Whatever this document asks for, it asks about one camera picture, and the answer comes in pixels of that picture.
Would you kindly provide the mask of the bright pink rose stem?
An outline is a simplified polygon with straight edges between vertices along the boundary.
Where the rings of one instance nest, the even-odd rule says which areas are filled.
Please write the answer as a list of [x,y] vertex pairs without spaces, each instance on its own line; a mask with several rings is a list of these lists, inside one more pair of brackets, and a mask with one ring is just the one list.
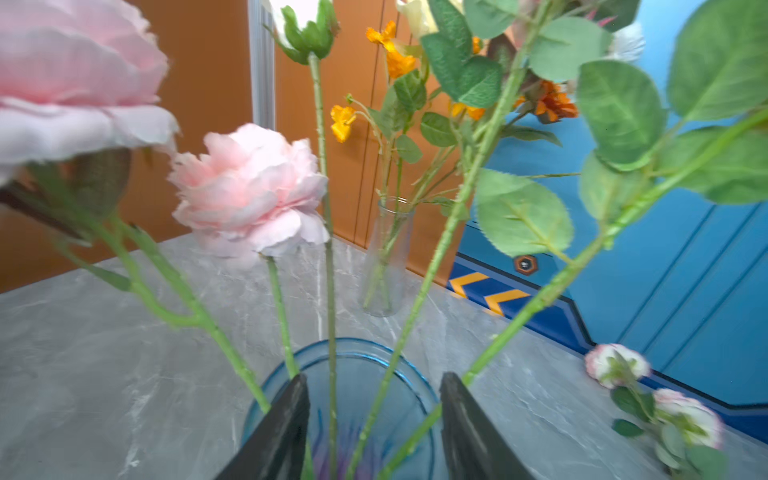
[[[568,2],[579,2],[578,7],[567,7]],[[476,187],[479,171],[482,165],[489,159],[491,150],[495,147],[496,142],[499,139],[502,123],[505,116],[511,111],[513,104],[513,97],[517,97],[521,92],[521,87],[526,76],[526,62],[530,56],[530,52],[534,46],[534,41],[537,36],[540,35],[541,30],[546,24],[553,21],[554,18],[570,15],[579,16],[582,13],[588,20],[593,20],[593,12],[597,12],[603,3],[606,1],[517,1],[516,13],[510,13],[514,17],[513,20],[506,21],[503,25],[505,28],[500,33],[495,33],[492,37],[504,36],[506,37],[507,30],[512,32],[510,35],[514,37],[513,25],[515,22],[522,22],[526,26],[525,38],[519,39],[518,53],[511,63],[511,73],[506,83],[500,88],[500,94],[497,92],[495,100],[496,106],[493,107],[493,113],[487,122],[478,130],[470,132],[471,135],[468,139],[464,139],[459,134],[454,135],[454,139],[458,142],[458,146],[461,147],[461,156],[459,158],[459,166],[462,161],[466,161],[466,169],[463,172],[463,183],[461,184],[457,196],[454,199],[455,203],[450,211],[450,215],[445,224],[443,233],[436,246],[434,255],[428,265],[424,280],[419,293],[414,301],[412,309],[406,319],[403,330],[398,338],[394,353],[389,361],[388,369],[385,372],[380,389],[377,396],[374,399],[372,410],[366,420],[363,431],[360,434],[358,443],[354,450],[354,454],[350,460],[348,468],[345,472],[344,479],[354,479],[354,475],[357,471],[357,467],[362,459],[364,447],[368,443],[368,436],[376,424],[380,410],[383,406],[386,394],[388,393],[389,386],[396,367],[398,366],[402,351],[409,340],[409,337],[414,329],[416,322],[420,316],[420,312],[423,303],[428,295],[428,292],[432,286],[433,280],[438,272],[438,269],[443,261],[443,258],[447,252],[449,244],[452,242],[455,230],[459,225],[460,207],[466,206],[466,202],[469,200],[470,195],[473,193]],[[451,1],[428,1],[431,13],[438,27],[438,31],[429,35],[424,35],[420,38],[420,43],[424,46],[426,56],[429,63],[434,70],[435,76],[446,93],[448,93],[447,80],[441,79],[438,74],[439,62],[445,60],[445,55],[442,53],[430,53],[428,51],[425,42],[427,40],[461,40],[459,33],[464,33],[464,30],[469,30],[470,25],[466,20],[464,13],[460,13],[455,5]],[[448,27],[456,26],[461,27],[457,32],[449,32]]]

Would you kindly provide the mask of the purple glass vase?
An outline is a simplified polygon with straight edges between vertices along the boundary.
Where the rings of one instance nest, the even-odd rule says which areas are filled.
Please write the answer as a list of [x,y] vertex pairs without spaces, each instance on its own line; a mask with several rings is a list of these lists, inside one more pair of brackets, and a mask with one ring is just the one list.
[[[345,477],[368,418],[392,350],[376,342],[339,338],[337,367],[337,477]],[[330,475],[330,349],[322,340],[294,353],[299,372],[308,382],[310,402],[307,444],[316,479]],[[400,358],[384,403],[357,465],[356,479],[373,479],[395,456],[438,404],[438,395],[421,372]],[[441,427],[432,428],[392,473],[393,479],[446,479]]]

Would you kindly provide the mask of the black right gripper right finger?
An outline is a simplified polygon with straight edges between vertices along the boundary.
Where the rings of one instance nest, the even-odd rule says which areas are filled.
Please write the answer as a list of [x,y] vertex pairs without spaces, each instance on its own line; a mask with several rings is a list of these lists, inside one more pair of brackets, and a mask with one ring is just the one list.
[[534,478],[456,373],[443,375],[440,400],[450,479]]

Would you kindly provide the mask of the orange gerbera flower stem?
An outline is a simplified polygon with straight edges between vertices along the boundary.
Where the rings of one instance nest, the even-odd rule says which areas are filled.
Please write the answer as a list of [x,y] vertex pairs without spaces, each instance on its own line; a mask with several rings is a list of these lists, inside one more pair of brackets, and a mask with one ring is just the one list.
[[533,115],[541,124],[579,117],[576,104],[561,84],[541,80],[523,93],[513,106],[520,116]]

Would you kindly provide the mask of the single orange ranunculus stem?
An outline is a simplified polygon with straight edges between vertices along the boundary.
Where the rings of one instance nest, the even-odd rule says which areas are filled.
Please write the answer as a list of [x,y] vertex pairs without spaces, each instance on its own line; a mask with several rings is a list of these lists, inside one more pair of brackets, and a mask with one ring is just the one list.
[[[526,26],[514,37],[492,37],[513,20],[517,2],[476,1],[456,7],[469,30],[461,40],[427,40],[442,53],[438,74],[449,98],[486,108],[478,126],[463,124],[454,135],[468,139],[493,113],[511,73]],[[601,252],[670,191],[686,189],[717,204],[757,203],[767,197],[767,5],[763,1],[706,1],[687,19],[674,41],[666,87],[636,66],[606,59],[613,28],[629,24],[634,1],[606,1],[594,19],[559,16],[544,26],[526,62],[526,76],[553,83],[573,81],[576,106],[594,141],[579,175],[581,201],[596,221],[596,237],[576,256],[567,248],[574,226],[564,203],[537,181],[488,168],[479,171],[473,204],[485,238],[510,257],[551,253],[563,268],[529,300],[469,370],[469,386],[536,314],[551,306]],[[484,42],[473,53],[473,38]],[[466,206],[460,207],[459,220]]]

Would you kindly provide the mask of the orange poppy flower stem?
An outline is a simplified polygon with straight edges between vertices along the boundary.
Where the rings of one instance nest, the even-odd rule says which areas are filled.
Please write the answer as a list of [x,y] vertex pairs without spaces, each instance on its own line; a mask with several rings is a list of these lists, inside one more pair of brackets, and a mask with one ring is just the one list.
[[387,91],[377,107],[367,107],[347,95],[343,105],[331,110],[334,137],[340,143],[352,136],[358,120],[366,121],[379,146],[384,179],[378,190],[381,199],[390,202],[393,211],[413,211],[416,201],[403,195],[403,170],[418,163],[423,153],[410,134],[417,114],[427,103],[427,93],[420,60],[409,54],[397,40],[397,24],[388,22],[378,30],[369,28],[366,39],[381,48],[386,67]]

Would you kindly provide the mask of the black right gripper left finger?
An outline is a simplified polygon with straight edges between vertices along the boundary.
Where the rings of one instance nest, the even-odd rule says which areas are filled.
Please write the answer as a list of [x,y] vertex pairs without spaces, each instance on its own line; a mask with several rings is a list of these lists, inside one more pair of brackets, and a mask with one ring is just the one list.
[[299,480],[304,466],[309,413],[307,380],[299,374],[215,479]]

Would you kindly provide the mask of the white ranunculus flower stem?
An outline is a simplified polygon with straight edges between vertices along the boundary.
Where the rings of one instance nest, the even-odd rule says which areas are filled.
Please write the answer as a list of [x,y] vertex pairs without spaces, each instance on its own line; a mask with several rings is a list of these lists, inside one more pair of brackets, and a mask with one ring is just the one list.
[[642,56],[645,46],[642,25],[640,22],[634,22],[613,34],[606,59],[626,63],[635,62]]

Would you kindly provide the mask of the pale pink rose stem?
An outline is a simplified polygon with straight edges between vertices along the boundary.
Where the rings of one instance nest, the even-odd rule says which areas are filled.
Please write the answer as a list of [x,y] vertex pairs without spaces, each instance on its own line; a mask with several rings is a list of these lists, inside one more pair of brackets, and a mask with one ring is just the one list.
[[641,389],[650,363],[620,344],[600,344],[584,357],[587,375],[610,391],[613,403],[633,420],[616,419],[612,429],[625,438],[649,436],[657,459],[672,479],[724,479],[724,423],[709,407],[678,391]]

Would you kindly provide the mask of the small orange flower stem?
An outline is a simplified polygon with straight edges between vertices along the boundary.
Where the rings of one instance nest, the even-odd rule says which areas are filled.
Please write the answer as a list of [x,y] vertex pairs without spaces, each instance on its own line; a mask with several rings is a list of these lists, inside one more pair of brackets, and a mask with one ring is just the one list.
[[[484,42],[478,38],[473,38],[473,53],[479,54],[484,47]],[[476,107],[470,107],[463,103],[450,103],[450,114],[452,117],[459,117],[462,114],[468,115],[472,120],[480,120],[484,114],[485,110],[483,108],[476,108]]]

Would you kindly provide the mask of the pink rose flower stem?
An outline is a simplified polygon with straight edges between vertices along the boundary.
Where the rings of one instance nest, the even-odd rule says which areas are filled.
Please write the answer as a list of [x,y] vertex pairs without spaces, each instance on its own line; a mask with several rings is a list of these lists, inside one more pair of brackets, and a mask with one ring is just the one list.
[[123,273],[93,275],[135,294],[166,323],[207,332],[263,411],[254,373],[179,272],[117,213],[132,156],[162,149],[181,202],[175,218],[210,254],[238,266],[322,241],[320,187],[307,141],[247,124],[210,133],[202,155],[178,153],[175,117],[158,103],[167,56],[141,11],[124,1],[1,5],[1,203],[71,245],[105,243]]

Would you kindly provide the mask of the cream white rose stem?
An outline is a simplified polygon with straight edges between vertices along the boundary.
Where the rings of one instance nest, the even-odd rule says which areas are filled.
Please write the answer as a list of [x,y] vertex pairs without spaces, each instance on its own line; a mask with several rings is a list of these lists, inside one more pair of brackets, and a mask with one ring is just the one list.
[[414,38],[420,39],[438,31],[427,0],[397,0],[396,8],[406,17]]

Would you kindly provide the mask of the clear ribbed glass vase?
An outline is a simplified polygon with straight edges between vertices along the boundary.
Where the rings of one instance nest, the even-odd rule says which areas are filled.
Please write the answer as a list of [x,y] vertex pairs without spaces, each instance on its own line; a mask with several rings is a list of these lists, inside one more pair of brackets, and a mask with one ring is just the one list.
[[413,216],[404,198],[387,197],[378,203],[359,291],[360,306],[371,316],[395,315],[404,303]]

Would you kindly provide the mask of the white rose bud stem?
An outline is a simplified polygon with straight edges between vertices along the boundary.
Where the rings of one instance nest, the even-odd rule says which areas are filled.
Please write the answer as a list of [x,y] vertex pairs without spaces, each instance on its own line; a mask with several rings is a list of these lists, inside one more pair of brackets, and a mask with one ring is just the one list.
[[331,1],[265,1],[264,8],[272,18],[270,27],[275,44],[293,62],[309,68],[314,98],[317,132],[318,172],[312,175],[320,187],[318,198],[323,208],[323,235],[326,267],[326,307],[328,324],[328,477],[336,479],[338,465],[337,421],[337,356],[336,356],[336,298],[333,255],[333,223],[328,193],[325,114],[320,74],[320,61],[333,46],[339,22]]

